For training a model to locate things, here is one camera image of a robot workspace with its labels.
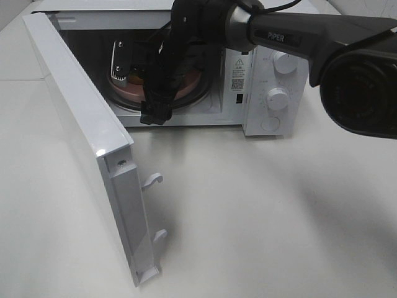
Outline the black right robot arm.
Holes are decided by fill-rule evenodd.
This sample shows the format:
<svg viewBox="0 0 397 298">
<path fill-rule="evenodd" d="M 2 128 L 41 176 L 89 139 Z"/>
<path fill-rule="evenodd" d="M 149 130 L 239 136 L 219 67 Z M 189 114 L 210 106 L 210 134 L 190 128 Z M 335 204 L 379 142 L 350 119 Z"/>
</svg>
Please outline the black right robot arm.
<svg viewBox="0 0 397 298">
<path fill-rule="evenodd" d="M 359 135 L 396 138 L 396 20 L 289 13 L 259 1 L 174 1 L 161 43 L 114 42 L 110 75 L 124 86 L 143 78 L 142 124 L 172 117 L 183 76 L 210 45 L 239 52 L 258 46 L 305 59 L 328 116 Z"/>
</svg>

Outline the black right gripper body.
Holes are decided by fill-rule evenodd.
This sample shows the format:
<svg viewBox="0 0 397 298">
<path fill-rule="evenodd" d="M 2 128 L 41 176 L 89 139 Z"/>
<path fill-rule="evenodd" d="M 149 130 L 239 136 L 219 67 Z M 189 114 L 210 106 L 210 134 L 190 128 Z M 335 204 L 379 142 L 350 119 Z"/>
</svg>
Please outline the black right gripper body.
<svg viewBox="0 0 397 298">
<path fill-rule="evenodd" d="M 172 105 L 190 70 L 205 74 L 207 55 L 223 41 L 223 1 L 174 1 L 162 43 L 148 43 L 145 101 Z"/>
</svg>

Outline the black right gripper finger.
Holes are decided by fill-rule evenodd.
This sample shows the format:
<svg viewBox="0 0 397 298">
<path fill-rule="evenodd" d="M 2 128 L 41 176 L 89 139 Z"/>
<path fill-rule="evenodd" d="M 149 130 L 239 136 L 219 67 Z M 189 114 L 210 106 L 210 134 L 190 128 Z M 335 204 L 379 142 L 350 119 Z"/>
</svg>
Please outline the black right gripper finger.
<svg viewBox="0 0 397 298">
<path fill-rule="evenodd" d="M 172 117 L 170 105 L 158 101 L 142 101 L 140 111 L 140 123 L 145 125 L 164 125 Z"/>
<path fill-rule="evenodd" d="M 112 49 L 110 77 L 118 87 L 126 87 L 130 67 L 132 64 L 132 43 L 125 40 L 116 40 Z"/>
</svg>

